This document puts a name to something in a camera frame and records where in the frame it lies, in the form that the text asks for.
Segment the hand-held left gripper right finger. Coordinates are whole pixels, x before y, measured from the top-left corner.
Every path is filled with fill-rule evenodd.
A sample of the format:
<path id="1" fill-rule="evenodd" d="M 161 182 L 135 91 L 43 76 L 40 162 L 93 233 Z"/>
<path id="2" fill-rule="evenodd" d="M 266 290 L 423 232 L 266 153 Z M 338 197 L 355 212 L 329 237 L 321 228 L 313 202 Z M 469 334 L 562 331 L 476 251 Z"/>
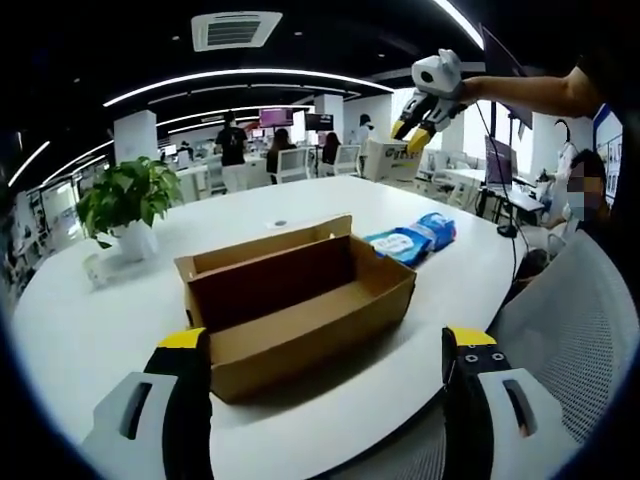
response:
<path id="1" fill-rule="evenodd" d="M 550 479 L 570 458 L 560 402 L 481 330 L 442 329 L 445 479 Z"/>

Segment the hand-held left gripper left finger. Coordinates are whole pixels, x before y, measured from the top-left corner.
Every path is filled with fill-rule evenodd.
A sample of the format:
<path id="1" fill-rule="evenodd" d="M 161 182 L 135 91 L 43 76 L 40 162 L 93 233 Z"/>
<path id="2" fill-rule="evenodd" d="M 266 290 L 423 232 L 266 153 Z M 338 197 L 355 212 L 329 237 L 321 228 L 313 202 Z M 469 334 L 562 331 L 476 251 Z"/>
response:
<path id="1" fill-rule="evenodd" d="M 211 479 L 210 339 L 169 335 L 94 408 L 81 444 L 105 479 Z"/>

